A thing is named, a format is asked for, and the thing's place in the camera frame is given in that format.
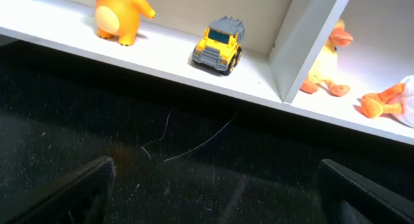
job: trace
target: orange duck beak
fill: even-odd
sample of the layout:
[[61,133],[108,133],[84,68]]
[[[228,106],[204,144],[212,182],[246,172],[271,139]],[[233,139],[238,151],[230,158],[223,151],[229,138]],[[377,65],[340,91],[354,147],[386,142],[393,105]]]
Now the orange duck beak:
[[346,32],[343,28],[335,28],[329,36],[329,39],[336,46],[341,47],[348,46],[352,41],[354,41],[352,35]]

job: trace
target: orange toy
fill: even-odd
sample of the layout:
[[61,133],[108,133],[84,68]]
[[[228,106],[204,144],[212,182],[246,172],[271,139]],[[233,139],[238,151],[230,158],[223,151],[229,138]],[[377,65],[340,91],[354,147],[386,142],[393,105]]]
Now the orange toy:
[[364,95],[362,113],[368,118],[391,114],[397,120],[414,128],[414,76],[405,77],[399,84],[382,93]]
[[105,39],[119,36],[119,44],[133,45],[140,26],[140,14],[150,19],[155,17],[155,11],[146,0],[96,0],[98,36]]
[[325,83],[332,95],[343,96],[349,92],[348,85],[336,85],[332,78],[336,75],[338,55],[336,46],[348,46],[353,37],[345,31],[345,23],[339,19],[328,40],[316,58],[301,90],[313,94],[319,89],[319,84]]

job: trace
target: orange figurine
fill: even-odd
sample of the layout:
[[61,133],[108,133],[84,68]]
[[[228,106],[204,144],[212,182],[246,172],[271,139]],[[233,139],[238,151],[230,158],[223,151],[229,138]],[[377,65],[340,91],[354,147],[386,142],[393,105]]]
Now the orange figurine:
[[345,31],[345,23],[339,19],[300,89],[313,94],[318,91],[319,84],[325,83],[332,95],[339,97],[346,95],[349,92],[349,86],[336,85],[332,78],[337,70],[336,46],[348,46],[352,41],[353,37]]
[[368,118],[391,114],[397,120],[414,128],[414,76],[407,76],[399,84],[382,93],[364,95],[362,113]]
[[105,39],[119,36],[119,44],[133,45],[140,26],[140,14],[150,19],[155,17],[155,11],[146,0],[96,0],[98,36]]

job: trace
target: toy truck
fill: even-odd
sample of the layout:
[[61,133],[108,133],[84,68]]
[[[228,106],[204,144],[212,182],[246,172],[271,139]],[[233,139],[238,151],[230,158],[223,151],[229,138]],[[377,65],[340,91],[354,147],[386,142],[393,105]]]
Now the toy truck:
[[193,51],[193,61],[213,67],[224,75],[240,62],[245,26],[239,19],[224,16],[210,24]]

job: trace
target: dusty black surface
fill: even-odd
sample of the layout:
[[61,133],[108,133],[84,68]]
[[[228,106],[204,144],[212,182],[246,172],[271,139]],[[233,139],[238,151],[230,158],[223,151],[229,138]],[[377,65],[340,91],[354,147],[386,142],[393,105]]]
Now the dusty black surface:
[[325,223],[313,180],[324,158],[414,200],[411,146],[21,41],[0,47],[0,207],[101,155],[118,173],[106,223]]

